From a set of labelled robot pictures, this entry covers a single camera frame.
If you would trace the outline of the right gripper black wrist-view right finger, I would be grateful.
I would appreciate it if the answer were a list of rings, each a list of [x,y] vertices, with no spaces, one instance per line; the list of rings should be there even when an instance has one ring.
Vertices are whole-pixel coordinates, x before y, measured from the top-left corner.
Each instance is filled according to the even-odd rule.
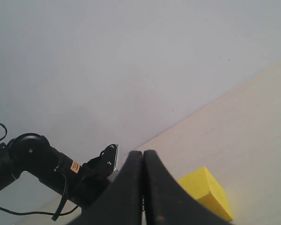
[[[148,225],[229,225],[175,181],[155,150],[143,154],[143,198]]]

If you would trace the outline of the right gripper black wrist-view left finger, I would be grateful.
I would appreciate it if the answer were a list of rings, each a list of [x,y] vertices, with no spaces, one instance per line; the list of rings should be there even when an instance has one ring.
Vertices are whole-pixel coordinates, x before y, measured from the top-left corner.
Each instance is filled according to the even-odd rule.
[[[131,151],[112,184],[71,225],[140,225],[142,152]]]

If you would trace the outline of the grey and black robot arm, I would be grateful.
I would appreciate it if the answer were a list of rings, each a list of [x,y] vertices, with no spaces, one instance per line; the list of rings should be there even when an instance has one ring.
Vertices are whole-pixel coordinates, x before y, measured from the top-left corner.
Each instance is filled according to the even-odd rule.
[[[131,151],[116,170],[118,145],[79,165],[41,135],[23,134],[0,141],[0,191],[29,172],[62,198],[81,208],[74,225],[223,225],[221,219],[190,197],[173,179],[154,150]]]

